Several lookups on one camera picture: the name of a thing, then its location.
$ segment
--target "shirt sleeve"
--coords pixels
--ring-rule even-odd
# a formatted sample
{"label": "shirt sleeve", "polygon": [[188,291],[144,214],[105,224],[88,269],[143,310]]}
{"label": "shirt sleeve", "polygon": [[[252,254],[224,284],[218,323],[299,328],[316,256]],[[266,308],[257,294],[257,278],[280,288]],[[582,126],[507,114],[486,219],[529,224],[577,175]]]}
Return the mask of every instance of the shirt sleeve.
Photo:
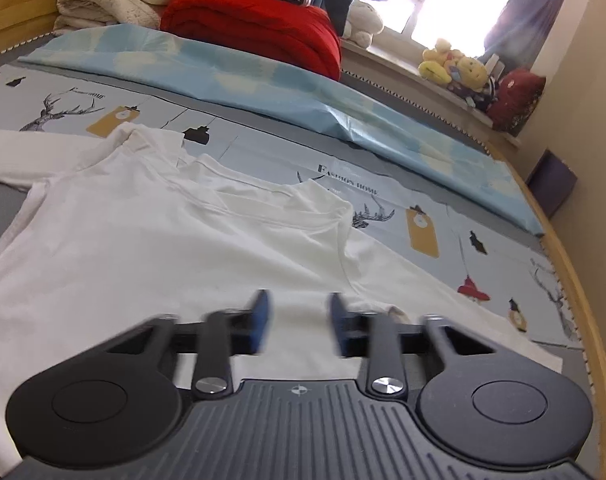
{"label": "shirt sleeve", "polygon": [[45,132],[0,130],[0,182],[28,189],[34,182],[70,171],[81,153],[103,139]]}
{"label": "shirt sleeve", "polygon": [[519,334],[510,322],[468,300],[374,238],[349,228],[342,265],[354,291],[372,305],[394,305],[412,323],[436,314],[545,367],[561,371],[562,359]]}

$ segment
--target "gray bed sheet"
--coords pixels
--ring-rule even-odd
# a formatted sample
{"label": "gray bed sheet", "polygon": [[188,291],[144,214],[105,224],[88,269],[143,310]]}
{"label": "gray bed sheet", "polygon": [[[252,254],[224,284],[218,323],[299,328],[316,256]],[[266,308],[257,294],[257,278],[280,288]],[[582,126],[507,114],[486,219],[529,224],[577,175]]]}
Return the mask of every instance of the gray bed sheet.
{"label": "gray bed sheet", "polygon": [[[18,46],[4,54],[0,55],[0,65],[6,62],[12,62],[17,66],[21,66],[21,63],[15,60],[19,56],[28,54],[36,47],[47,43],[51,39],[50,36],[39,38],[30,43]],[[174,102],[179,105],[191,108],[193,110],[203,111],[229,121],[244,124],[246,126],[256,128],[258,130],[265,131],[267,133],[276,135],[278,137],[296,142],[298,144],[307,146],[319,152],[327,153],[328,155],[335,156],[352,164],[356,164],[365,170],[371,171],[375,174],[384,176],[390,176],[397,180],[407,189],[418,190],[430,195],[434,200],[438,202],[447,203],[452,206],[459,213],[462,213],[486,227],[496,231],[504,236],[512,238],[517,242],[527,245],[535,251],[542,252],[538,239],[511,224],[507,220],[497,217],[495,214],[487,211],[483,207],[470,202],[468,199],[458,195],[455,192],[450,191],[438,184],[435,184],[422,176],[415,174],[405,168],[391,163],[387,160],[367,152],[366,150],[360,149],[358,146],[337,140],[331,137],[322,136],[320,134],[304,130],[298,126],[292,124],[283,123],[280,121],[273,120],[271,118],[263,117],[245,110],[239,110],[236,108],[224,107],[217,104],[206,103],[197,101],[192,98],[187,98],[172,92],[165,90],[156,89],[148,86],[144,86],[138,83],[132,83],[128,81],[118,80],[106,76],[97,76],[93,74],[78,73],[70,70],[62,70],[57,68],[48,67],[34,67],[39,70],[45,70],[46,72],[57,73],[61,75],[68,75],[77,78],[82,78],[89,81],[99,82],[118,88],[124,88],[143,94],[153,95],[170,102]],[[377,89],[370,86],[368,83],[359,81],[355,78],[349,80],[350,76],[344,76],[344,83],[353,86],[361,92],[371,95],[373,98],[377,98],[387,105],[392,106],[401,113],[413,116],[417,120],[428,124],[429,126],[442,131],[454,137],[465,144],[474,146],[475,148],[481,149],[481,147],[474,143],[473,140],[466,137],[457,129],[452,126],[440,122],[437,118],[430,116],[429,114],[413,108],[410,104],[406,103],[395,103],[392,96],[384,92],[383,90]],[[0,184],[0,236],[7,229],[12,219],[20,209],[20,206],[25,198],[25,193],[15,190],[11,187]],[[552,345],[542,345],[552,354],[558,355],[563,359],[563,374],[575,381],[583,390],[588,394],[593,402],[592,391],[590,388],[590,379],[588,377],[586,366],[584,362],[583,352],[577,349],[561,348]],[[598,418],[595,416],[595,421],[592,427],[592,432],[583,446],[583,449],[577,459],[580,466],[598,478],[599,462],[598,462]]]}

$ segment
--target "wooden bed frame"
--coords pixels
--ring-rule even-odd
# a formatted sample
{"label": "wooden bed frame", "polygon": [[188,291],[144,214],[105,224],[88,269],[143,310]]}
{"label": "wooden bed frame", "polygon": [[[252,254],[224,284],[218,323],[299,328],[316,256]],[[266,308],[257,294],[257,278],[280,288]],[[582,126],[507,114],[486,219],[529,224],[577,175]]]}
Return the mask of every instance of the wooden bed frame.
{"label": "wooden bed frame", "polygon": [[[0,0],[0,51],[35,36],[51,32],[55,17],[56,0]],[[507,162],[495,146],[486,144],[486,147],[493,158]],[[596,410],[600,423],[600,474],[601,478],[606,479],[606,354],[598,326],[561,241],[526,184],[511,165],[510,169],[545,229],[546,234],[542,237],[542,245],[554,264],[582,336],[592,375]]]}

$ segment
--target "purple object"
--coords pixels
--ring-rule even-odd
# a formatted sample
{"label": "purple object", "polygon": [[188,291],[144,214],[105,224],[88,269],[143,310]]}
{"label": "purple object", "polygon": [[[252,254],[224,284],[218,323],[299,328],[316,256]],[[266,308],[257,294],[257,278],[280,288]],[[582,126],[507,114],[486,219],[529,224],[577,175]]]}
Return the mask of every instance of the purple object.
{"label": "purple object", "polygon": [[545,150],[527,184],[548,218],[557,211],[574,189],[578,178],[567,165],[549,150]]}

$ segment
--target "crosshair logo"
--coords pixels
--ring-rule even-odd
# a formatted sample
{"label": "crosshair logo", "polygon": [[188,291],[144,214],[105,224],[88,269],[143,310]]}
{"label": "crosshair logo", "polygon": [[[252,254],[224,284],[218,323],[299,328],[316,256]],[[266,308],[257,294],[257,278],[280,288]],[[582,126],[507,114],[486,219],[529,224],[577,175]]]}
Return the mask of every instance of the crosshair logo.
{"label": "crosshair logo", "polygon": [[308,391],[309,389],[305,388],[302,384],[297,384],[290,390],[290,392],[292,392],[294,395],[298,395],[299,397],[301,395],[305,395]]}

